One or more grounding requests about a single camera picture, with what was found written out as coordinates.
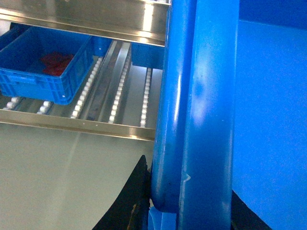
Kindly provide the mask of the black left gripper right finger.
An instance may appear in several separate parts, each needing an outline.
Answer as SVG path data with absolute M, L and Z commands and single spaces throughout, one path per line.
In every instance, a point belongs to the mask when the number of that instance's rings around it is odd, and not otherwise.
M 272 230 L 233 191 L 231 203 L 232 230 Z

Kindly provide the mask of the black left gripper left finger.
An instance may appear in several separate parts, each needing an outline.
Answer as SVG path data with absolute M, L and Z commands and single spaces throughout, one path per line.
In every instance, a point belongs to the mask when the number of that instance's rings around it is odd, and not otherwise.
M 142 155 L 114 203 L 94 230 L 146 230 L 150 209 L 151 176 Z

